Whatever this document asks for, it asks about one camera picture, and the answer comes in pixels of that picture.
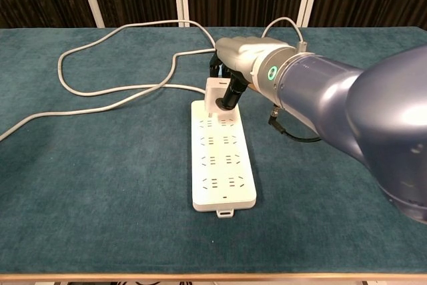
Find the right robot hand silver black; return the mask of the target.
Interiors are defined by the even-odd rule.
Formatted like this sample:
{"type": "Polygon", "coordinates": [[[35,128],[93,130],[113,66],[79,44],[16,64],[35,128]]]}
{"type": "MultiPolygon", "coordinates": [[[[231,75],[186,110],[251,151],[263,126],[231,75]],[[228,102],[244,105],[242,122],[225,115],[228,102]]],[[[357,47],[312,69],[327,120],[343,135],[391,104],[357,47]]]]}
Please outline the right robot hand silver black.
{"type": "Polygon", "coordinates": [[[216,104],[232,110],[249,85],[264,95],[273,90],[284,63],[298,53],[286,42],[270,37],[223,37],[209,62],[210,77],[228,78],[230,82],[216,104]]]}

